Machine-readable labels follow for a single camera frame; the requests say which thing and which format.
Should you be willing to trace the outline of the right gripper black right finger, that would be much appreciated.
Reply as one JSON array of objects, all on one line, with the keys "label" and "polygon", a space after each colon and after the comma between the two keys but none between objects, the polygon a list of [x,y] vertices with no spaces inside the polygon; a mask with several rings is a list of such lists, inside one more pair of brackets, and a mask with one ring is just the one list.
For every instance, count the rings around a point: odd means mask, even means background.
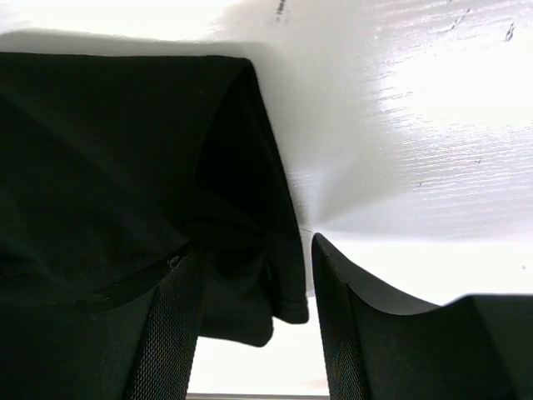
[{"label": "right gripper black right finger", "polygon": [[531,296],[439,306],[359,267],[321,234],[311,258],[331,398],[531,398]]}]

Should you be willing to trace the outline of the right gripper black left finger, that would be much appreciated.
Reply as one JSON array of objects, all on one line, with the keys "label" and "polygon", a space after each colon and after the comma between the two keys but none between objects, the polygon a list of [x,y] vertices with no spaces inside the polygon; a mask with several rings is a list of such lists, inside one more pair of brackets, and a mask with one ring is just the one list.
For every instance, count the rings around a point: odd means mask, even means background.
[{"label": "right gripper black left finger", "polygon": [[207,250],[169,258],[76,302],[1,306],[4,399],[183,399]]}]

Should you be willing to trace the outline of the black skirt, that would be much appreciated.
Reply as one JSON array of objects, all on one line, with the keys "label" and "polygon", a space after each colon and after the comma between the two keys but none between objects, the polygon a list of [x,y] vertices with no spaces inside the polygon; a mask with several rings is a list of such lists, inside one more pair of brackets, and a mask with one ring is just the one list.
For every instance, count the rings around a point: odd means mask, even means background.
[{"label": "black skirt", "polygon": [[204,337],[308,321],[296,215],[240,57],[1,56],[1,299],[74,302],[207,247]]}]

